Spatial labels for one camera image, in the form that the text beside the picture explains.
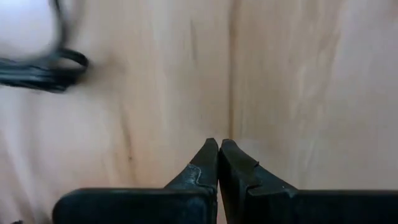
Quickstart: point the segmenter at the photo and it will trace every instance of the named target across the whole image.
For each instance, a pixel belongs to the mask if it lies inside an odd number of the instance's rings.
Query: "black clamp jaw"
[[[398,223],[398,191],[298,190],[234,141],[207,139],[163,189],[80,189],[62,197],[54,224],[214,224],[217,183],[228,223]]]

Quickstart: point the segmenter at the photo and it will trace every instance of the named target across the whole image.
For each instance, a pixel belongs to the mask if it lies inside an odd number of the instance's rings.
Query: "black plastic part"
[[[398,223],[397,191],[297,190],[229,139],[219,163],[228,223]]]
[[[54,207],[54,224],[214,224],[218,146],[205,145],[164,189],[80,189]]]

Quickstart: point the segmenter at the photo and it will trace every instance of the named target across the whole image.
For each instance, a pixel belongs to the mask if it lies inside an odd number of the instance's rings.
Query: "wooden surface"
[[[0,88],[0,223],[46,223],[79,187],[161,187],[210,136],[300,188],[398,187],[396,1],[66,4],[93,68],[65,95]],[[56,38],[45,0],[0,1],[6,19],[3,57]]]

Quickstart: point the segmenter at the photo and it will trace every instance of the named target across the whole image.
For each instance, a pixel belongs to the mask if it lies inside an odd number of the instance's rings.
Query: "black cable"
[[[0,84],[35,90],[62,93],[87,71],[89,61],[81,53],[64,48],[67,42],[67,23],[62,14],[59,0],[52,0],[56,12],[59,35],[54,49],[49,55],[26,62],[0,58]],[[60,65],[61,59],[78,63],[79,67]]]

